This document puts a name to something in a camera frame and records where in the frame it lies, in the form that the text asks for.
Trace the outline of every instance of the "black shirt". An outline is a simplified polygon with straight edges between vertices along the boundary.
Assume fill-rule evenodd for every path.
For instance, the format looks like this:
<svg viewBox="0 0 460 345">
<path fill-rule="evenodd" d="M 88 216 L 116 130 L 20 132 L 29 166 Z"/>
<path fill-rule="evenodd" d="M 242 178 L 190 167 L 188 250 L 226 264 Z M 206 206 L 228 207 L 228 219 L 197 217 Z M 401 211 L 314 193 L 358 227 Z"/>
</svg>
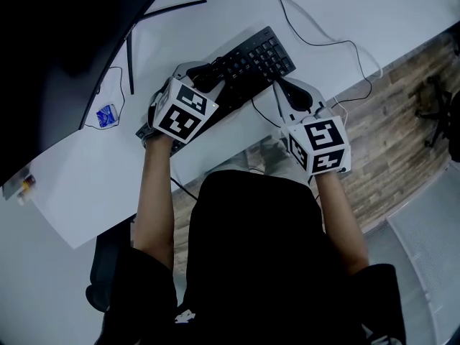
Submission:
<svg viewBox="0 0 460 345">
<path fill-rule="evenodd" d="M 395 269 L 346 276 L 310 189 L 221 171 L 204 181 L 191 218 L 187 290 L 128 249 L 119 256 L 98 345 L 274 340 L 405 344 Z"/>
</svg>

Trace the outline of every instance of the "computer monitor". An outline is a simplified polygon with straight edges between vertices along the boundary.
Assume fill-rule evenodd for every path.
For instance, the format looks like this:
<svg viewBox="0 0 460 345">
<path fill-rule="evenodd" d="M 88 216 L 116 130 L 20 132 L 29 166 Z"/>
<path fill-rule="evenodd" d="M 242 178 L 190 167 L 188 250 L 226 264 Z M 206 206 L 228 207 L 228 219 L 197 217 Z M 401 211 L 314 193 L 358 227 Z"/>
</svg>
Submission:
<svg viewBox="0 0 460 345">
<path fill-rule="evenodd" d="M 154 0 L 4 0 L 0 185 L 81 129 L 127 35 Z"/>
</svg>

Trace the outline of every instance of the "black chair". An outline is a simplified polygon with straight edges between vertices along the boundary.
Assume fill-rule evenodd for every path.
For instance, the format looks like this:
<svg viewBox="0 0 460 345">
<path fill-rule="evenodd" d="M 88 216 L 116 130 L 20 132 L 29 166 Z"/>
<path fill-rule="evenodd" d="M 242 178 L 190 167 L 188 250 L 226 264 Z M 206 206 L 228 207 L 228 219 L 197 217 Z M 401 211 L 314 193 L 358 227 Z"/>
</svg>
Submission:
<svg viewBox="0 0 460 345">
<path fill-rule="evenodd" d="M 449 139 L 449 152 L 452 159 L 459 162 L 459 94 L 456 94 L 452 100 L 452 93 L 444 91 L 436 77 L 428 78 L 428 83 L 434 87 L 435 97 L 438 102 L 438 111 L 427 114 L 417 110 L 415 115 L 422 119 L 436 120 L 438 121 L 438 125 L 436 126 L 433 138 L 425 141 L 425 146 L 433 147 L 442 133 L 443 138 Z"/>
<path fill-rule="evenodd" d="M 131 246 L 131 222 L 134 217 L 136 215 L 97 237 L 90 273 L 91 285 L 86 288 L 86 299 L 100 312 L 105 313 L 109 309 L 116 261 L 120 250 Z"/>
</svg>

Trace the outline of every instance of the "white desk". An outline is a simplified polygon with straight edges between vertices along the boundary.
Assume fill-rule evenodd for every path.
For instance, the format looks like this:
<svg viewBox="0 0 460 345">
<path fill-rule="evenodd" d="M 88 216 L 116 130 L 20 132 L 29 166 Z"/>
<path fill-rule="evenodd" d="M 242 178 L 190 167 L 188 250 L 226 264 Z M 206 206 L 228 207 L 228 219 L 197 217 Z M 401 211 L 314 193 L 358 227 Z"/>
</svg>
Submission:
<svg viewBox="0 0 460 345">
<path fill-rule="evenodd" d="M 156 0 L 151 10 L 194 0 Z M 460 0 L 294 0 L 337 39 L 349 38 L 391 63 L 460 20 Z M 327 40 L 287 5 L 291 21 L 311 42 Z M 277 0 L 208 0 L 139 23 L 133 33 L 135 95 L 129 95 L 126 47 L 113 65 L 124 68 L 126 104 L 120 125 L 98 131 L 86 127 L 32 163 L 37 179 L 33 201 L 73 248 L 135 213 L 144 149 L 134 133 L 144 123 L 150 96 L 180 63 L 207 58 L 248 27 L 270 25 L 297 70 L 290 76 L 331 98 L 362 79 L 352 47 L 308 47 L 289 30 Z M 362 55 L 366 75 L 377 70 Z M 104 103 L 121 106 L 119 70 L 107 74 L 87 124 L 97 124 Z M 278 121 L 271 89 L 256 105 Z M 272 131 L 251 106 L 231 114 L 172 158 L 172 174 L 186 184 Z"/>
</svg>

